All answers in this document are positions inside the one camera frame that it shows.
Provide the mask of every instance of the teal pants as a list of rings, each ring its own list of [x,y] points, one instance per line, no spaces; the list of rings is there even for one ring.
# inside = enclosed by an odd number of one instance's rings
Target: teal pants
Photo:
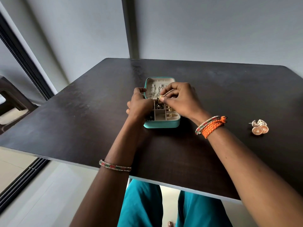
[[[160,186],[133,179],[124,196],[118,227],[162,226],[162,217]],[[232,224],[221,200],[181,191],[176,226],[232,227]]]

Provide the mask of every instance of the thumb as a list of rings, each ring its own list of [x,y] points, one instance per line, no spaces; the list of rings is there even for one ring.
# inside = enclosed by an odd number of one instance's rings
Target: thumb
[[[164,96],[160,99],[160,101],[166,105],[174,107],[175,99],[173,99],[173,98],[168,98],[168,97]]]

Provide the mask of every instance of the person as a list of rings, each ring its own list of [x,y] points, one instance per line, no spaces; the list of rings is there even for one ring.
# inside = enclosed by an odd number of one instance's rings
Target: person
[[[211,118],[193,87],[174,82],[161,94],[161,101],[197,126]],[[145,88],[135,88],[127,103],[128,118],[105,162],[132,165],[145,116],[153,108],[144,99]],[[279,175],[223,126],[207,137],[227,170],[237,192],[259,226],[303,226],[303,198]],[[161,226],[162,195],[158,185],[132,180],[128,172],[101,167],[80,204],[70,226]],[[219,199],[180,192],[177,226],[231,226]]]

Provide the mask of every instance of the bangle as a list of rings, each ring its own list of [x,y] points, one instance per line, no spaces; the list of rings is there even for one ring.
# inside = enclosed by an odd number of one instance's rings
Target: bangle
[[[220,119],[220,116],[214,116],[208,120],[206,120],[204,123],[202,123],[200,126],[198,126],[198,128],[196,129],[195,133],[196,135],[200,135],[201,134],[201,131],[212,121],[214,120],[218,120]]]
[[[127,172],[130,172],[131,171],[131,167],[127,167],[127,166],[117,166],[117,165],[114,165],[114,164],[110,164],[110,163],[107,163],[105,162],[103,159],[101,159],[99,161],[99,164],[105,168],[108,168],[108,169],[113,169],[113,170],[117,170],[117,171],[127,171]]]
[[[204,138],[207,139],[207,136],[209,136],[210,133],[212,133],[218,127],[224,125],[226,123],[226,119],[227,119],[227,117],[221,116],[220,119],[211,121],[202,131]]]

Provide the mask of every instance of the jewelry box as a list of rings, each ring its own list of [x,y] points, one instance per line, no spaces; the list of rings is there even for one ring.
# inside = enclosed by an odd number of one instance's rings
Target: jewelry box
[[[159,103],[160,92],[170,83],[175,82],[172,77],[149,77],[146,79],[144,93],[145,98],[154,100],[154,107],[150,115],[146,118],[144,126],[146,128],[175,128],[180,124],[181,116],[173,108]]]

